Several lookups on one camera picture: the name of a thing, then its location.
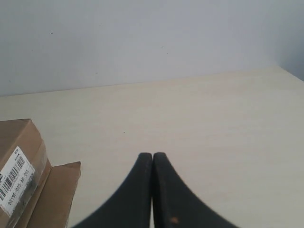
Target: cardboard box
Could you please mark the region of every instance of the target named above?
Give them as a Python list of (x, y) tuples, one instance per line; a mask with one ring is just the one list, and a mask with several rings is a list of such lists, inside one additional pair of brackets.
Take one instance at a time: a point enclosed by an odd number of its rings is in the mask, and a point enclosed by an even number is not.
[(52, 167), (30, 119), (0, 122), (0, 227), (65, 228), (80, 162)]

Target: white table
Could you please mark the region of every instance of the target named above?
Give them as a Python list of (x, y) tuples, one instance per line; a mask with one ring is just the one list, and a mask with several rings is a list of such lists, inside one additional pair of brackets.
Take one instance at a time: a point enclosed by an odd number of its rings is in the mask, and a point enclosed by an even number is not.
[(161, 151), (236, 225), (304, 227), (304, 83), (279, 67), (0, 97), (0, 120), (17, 118), (33, 119), (53, 165), (82, 162), (70, 226), (139, 152)]

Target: table surface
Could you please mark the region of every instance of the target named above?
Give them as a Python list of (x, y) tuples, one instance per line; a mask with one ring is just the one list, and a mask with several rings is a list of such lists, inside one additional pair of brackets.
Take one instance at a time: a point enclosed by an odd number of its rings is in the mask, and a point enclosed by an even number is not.
[(304, 227), (304, 83), (250, 72), (0, 97), (32, 118), (53, 165), (81, 161), (72, 226), (122, 183), (140, 152), (166, 152), (186, 184), (242, 228)]

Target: barcode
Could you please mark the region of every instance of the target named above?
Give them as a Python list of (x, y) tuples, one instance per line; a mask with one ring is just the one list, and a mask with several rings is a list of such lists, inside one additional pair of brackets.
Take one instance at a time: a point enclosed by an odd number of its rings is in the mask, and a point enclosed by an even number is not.
[(9, 192), (13, 182), (17, 178), (17, 176), (18, 176), (20, 170), (22, 169), (24, 163), (25, 163), (24, 159), (20, 156), (17, 159), (16, 164), (14, 165), (14, 167), (9, 172), (9, 175), (5, 179), (2, 187), (0, 188), (0, 199), (1, 200), (4, 200), (6, 194)]

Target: barcode label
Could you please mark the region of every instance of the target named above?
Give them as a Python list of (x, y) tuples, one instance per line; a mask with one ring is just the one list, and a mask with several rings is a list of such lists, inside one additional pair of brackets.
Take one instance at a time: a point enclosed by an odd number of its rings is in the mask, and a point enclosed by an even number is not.
[(17, 147), (0, 172), (0, 206), (11, 216), (35, 169)]

